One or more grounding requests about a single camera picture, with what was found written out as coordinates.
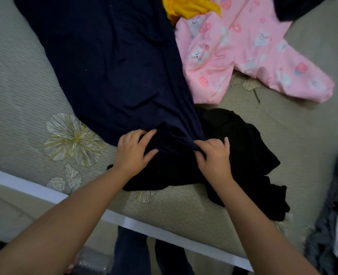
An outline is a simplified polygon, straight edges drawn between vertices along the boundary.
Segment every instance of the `left hand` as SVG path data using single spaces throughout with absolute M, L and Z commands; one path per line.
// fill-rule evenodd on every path
M 156 129 L 153 129 L 146 132 L 139 129 L 122 135 L 118 141 L 113 168 L 128 180 L 141 172 L 155 154 L 159 152 L 159 150 L 154 149 L 144 156 L 145 149 L 156 131 Z

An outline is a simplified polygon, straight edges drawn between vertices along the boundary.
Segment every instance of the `jeans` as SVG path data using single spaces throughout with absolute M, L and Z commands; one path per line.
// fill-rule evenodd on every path
M 146 241 L 147 235 L 118 227 L 110 275 L 150 275 L 150 255 Z M 155 254 L 162 275 L 194 275 L 183 248 L 156 240 Z

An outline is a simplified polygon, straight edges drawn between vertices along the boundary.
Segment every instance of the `yellow garment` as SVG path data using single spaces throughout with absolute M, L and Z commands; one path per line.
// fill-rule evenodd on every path
M 167 17 L 175 26 L 179 18 L 189 19 L 198 14 L 216 12 L 221 17 L 220 6 L 210 0 L 162 0 Z

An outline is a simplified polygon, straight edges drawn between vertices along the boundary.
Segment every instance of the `mattress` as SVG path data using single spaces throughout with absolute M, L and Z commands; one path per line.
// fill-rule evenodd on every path
M 277 225 L 301 250 L 323 205 L 338 152 L 338 0 L 326 0 L 296 21 L 286 39 L 334 79 L 332 98 L 323 104 L 289 98 L 235 73 L 219 107 L 254 124 L 281 161 L 270 178 L 288 187 L 291 212 Z M 114 161 L 115 147 L 99 139 L 90 150 L 80 143 L 87 155 L 57 149 L 56 143 L 71 141 L 68 135 L 84 129 L 38 38 L 12 0 L 0 0 L 0 170 L 69 194 Z M 245 257 L 227 212 L 208 200 L 204 185 L 121 191 L 110 209 Z

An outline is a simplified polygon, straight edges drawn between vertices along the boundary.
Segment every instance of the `pink baby pajamas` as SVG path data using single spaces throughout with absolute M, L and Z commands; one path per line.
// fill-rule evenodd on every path
M 194 103 L 219 104 L 233 70 L 289 96 L 326 101 L 334 82 L 283 39 L 291 22 L 279 22 L 272 0 L 213 0 L 215 12 L 176 25 L 183 73 Z

